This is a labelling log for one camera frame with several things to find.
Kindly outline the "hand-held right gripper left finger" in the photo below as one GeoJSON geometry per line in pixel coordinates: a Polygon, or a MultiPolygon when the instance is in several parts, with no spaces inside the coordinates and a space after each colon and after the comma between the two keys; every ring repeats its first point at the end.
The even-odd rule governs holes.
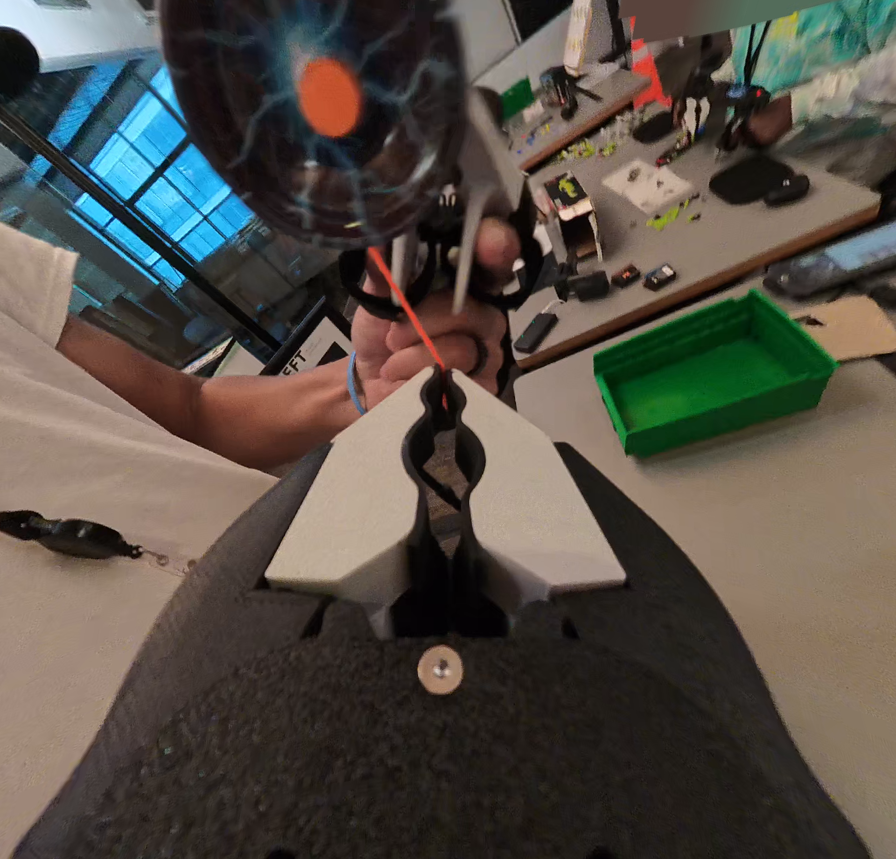
{"type": "Polygon", "coordinates": [[[364,609],[381,638],[445,633],[445,556],[422,477],[442,373],[427,369],[331,444],[264,578],[364,609]]]}

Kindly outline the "dark yo-yo with orange centre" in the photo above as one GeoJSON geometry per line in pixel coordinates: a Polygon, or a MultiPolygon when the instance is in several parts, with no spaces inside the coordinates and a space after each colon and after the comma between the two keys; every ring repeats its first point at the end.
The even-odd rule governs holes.
{"type": "Polygon", "coordinates": [[[466,88],[450,0],[159,0],[176,100],[266,224],[337,250],[414,227],[454,175],[466,88]]]}

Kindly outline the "person's left forearm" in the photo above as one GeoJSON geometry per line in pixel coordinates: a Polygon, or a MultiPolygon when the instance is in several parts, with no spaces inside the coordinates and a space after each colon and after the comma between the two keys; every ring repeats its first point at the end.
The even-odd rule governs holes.
{"type": "Polygon", "coordinates": [[[246,468],[299,461],[360,417],[347,361],[290,376],[204,379],[73,316],[57,350],[167,432],[246,468]]]}

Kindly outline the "person's left hand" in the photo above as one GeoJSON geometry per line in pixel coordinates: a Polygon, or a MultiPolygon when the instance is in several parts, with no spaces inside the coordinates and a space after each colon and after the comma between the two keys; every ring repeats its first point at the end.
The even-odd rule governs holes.
{"type": "MultiPolygon", "coordinates": [[[[504,220],[487,217],[476,239],[476,272],[471,279],[487,293],[500,293],[511,281],[512,266],[521,254],[521,241],[504,220]]],[[[365,293],[391,298],[388,281],[368,260],[365,293]]],[[[407,316],[387,321],[358,306],[351,339],[357,353],[357,373],[363,383],[366,411],[434,364],[466,374],[492,395],[506,382],[505,337],[507,318],[492,305],[468,296],[462,311],[454,314],[451,288],[430,293],[414,310],[432,346],[407,316]]]]}

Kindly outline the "black rounded device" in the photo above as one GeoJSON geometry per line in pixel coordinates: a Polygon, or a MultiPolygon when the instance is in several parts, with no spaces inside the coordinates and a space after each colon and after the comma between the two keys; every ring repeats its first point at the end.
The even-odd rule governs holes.
{"type": "Polygon", "coordinates": [[[611,282],[606,271],[573,274],[554,284],[556,297],[562,302],[575,298],[581,303],[601,300],[609,295],[611,282]]]}

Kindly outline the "black power bank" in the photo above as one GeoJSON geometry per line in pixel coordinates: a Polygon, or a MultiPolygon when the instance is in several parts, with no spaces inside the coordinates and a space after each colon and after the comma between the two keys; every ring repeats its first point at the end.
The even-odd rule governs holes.
{"type": "Polygon", "coordinates": [[[514,352],[526,356],[535,353],[557,322],[558,315],[554,312],[541,312],[535,315],[520,337],[513,342],[514,352]]]}

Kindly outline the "open cardboard box black print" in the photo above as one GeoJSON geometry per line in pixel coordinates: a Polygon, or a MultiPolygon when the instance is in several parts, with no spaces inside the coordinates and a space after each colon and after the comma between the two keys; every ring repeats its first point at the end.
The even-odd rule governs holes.
{"type": "Polygon", "coordinates": [[[603,262],[603,246],[599,220],[593,202],[570,170],[545,181],[544,190],[550,203],[549,221],[552,237],[558,237],[561,253],[567,262],[593,259],[603,262]]]}

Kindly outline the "green card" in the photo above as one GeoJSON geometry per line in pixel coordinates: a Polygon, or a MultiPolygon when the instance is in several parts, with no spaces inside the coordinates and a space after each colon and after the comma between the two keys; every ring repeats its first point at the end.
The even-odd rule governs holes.
{"type": "Polygon", "coordinates": [[[500,95],[502,122],[509,122],[515,115],[535,102],[532,83],[528,76],[514,82],[500,95]]]}

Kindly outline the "grey table with wooden edge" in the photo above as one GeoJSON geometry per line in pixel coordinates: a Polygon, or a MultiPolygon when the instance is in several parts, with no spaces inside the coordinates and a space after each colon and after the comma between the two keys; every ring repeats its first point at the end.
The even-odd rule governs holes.
{"type": "MultiPolygon", "coordinates": [[[[575,19],[574,7],[554,17],[485,71],[476,80],[477,86],[502,94],[518,81],[526,80],[532,92],[537,94],[540,75],[564,60],[566,36],[572,19],[575,19]]],[[[563,120],[557,110],[550,109],[551,120],[536,129],[534,136],[530,136],[533,123],[512,126],[510,156],[521,170],[535,170],[568,144],[602,126],[632,104],[649,85],[649,78],[629,69],[608,69],[601,63],[592,63],[583,83],[586,90],[600,98],[600,102],[580,97],[578,111],[568,121],[563,120]]]]}
{"type": "Polygon", "coordinates": [[[630,138],[606,158],[596,155],[545,167],[532,175],[541,184],[566,170],[591,198],[603,251],[601,269],[608,275],[633,264],[643,274],[665,264],[677,273],[669,286],[651,291],[642,283],[612,288],[599,300],[576,297],[552,306],[554,328],[532,353],[513,351],[522,371],[538,369],[580,349],[594,346],[661,313],[729,286],[777,260],[783,260],[844,235],[877,217],[881,197],[858,183],[824,168],[789,160],[808,175],[811,186],[798,203],[769,209],[756,202],[723,203],[709,190],[711,177],[745,157],[745,151],[716,159],[714,145],[702,140],[671,167],[699,196],[659,227],[648,216],[610,190],[604,180],[626,163],[655,159],[661,143],[641,145],[630,138]]]}

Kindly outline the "black white sign board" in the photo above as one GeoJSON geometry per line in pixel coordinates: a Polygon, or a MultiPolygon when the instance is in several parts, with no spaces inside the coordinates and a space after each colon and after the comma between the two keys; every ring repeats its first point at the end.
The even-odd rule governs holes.
{"type": "Polygon", "coordinates": [[[346,359],[352,350],[350,323],[322,297],[290,332],[261,375],[292,376],[307,372],[346,359]]]}

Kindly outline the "lime toy brick pieces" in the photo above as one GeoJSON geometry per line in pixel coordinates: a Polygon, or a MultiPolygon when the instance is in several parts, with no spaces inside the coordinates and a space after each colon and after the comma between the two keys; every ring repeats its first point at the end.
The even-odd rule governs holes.
{"type": "MultiPolygon", "coordinates": [[[[657,158],[654,161],[649,161],[649,160],[645,160],[645,159],[642,159],[642,160],[654,164],[657,168],[671,167],[671,162],[668,160],[668,158],[657,158]]],[[[579,177],[578,177],[578,179],[581,182],[582,186],[585,188],[585,190],[588,192],[597,213],[598,213],[598,205],[599,205],[598,201],[601,199],[606,200],[607,198],[612,197],[612,196],[615,196],[618,199],[626,201],[631,207],[633,207],[636,211],[638,211],[629,201],[623,199],[622,197],[620,197],[620,196],[612,193],[611,191],[607,190],[606,188],[604,188],[601,185],[601,181],[600,181],[599,189],[595,188],[595,189],[591,190],[591,189],[588,189],[587,187],[585,187],[585,185],[583,184],[583,182],[581,181],[581,179],[579,177]]],[[[694,203],[698,194],[699,194],[699,191],[698,191],[698,193],[694,194],[691,199],[684,201],[684,202],[680,203],[679,205],[673,206],[672,208],[668,209],[665,212],[665,214],[661,214],[661,215],[657,215],[657,216],[646,216],[643,213],[641,213],[640,211],[638,211],[638,212],[645,218],[645,221],[648,223],[649,226],[652,226],[657,229],[661,229],[662,227],[666,226],[667,222],[673,221],[678,216],[678,214],[680,213],[681,210],[686,210],[692,203],[694,203]]]]}

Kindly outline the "white instruction sheet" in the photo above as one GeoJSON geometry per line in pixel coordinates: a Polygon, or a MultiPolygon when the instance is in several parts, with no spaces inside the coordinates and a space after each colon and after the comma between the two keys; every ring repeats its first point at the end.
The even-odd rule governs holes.
{"type": "Polygon", "coordinates": [[[601,185],[629,201],[646,216],[657,216],[687,201],[697,188],[677,175],[671,167],[657,168],[642,159],[634,159],[601,180],[601,185]]]}

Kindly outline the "orange traffic cone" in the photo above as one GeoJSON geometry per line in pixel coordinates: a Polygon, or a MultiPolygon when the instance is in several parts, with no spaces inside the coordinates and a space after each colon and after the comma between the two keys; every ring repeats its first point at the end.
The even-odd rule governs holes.
{"type": "Polygon", "coordinates": [[[671,106],[671,100],[666,96],[658,76],[653,53],[641,38],[632,38],[631,41],[631,71],[633,74],[644,77],[648,84],[633,99],[633,108],[641,109],[646,105],[657,104],[665,109],[671,106]]]}

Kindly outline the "large grid window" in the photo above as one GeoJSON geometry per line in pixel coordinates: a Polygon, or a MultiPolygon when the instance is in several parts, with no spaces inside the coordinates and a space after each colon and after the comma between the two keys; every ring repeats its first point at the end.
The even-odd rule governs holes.
{"type": "Polygon", "coordinates": [[[38,131],[118,206],[208,280],[260,263],[271,232],[188,135],[167,68],[155,56],[43,73],[20,107],[38,131]]]}

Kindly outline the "black tablet phone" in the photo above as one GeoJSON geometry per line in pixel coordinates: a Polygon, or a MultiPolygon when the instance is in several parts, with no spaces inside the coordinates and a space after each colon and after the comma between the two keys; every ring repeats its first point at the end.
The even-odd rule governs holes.
{"type": "Polygon", "coordinates": [[[805,300],[848,286],[895,267],[895,221],[878,225],[804,253],[771,264],[763,286],[771,293],[805,300]]]}

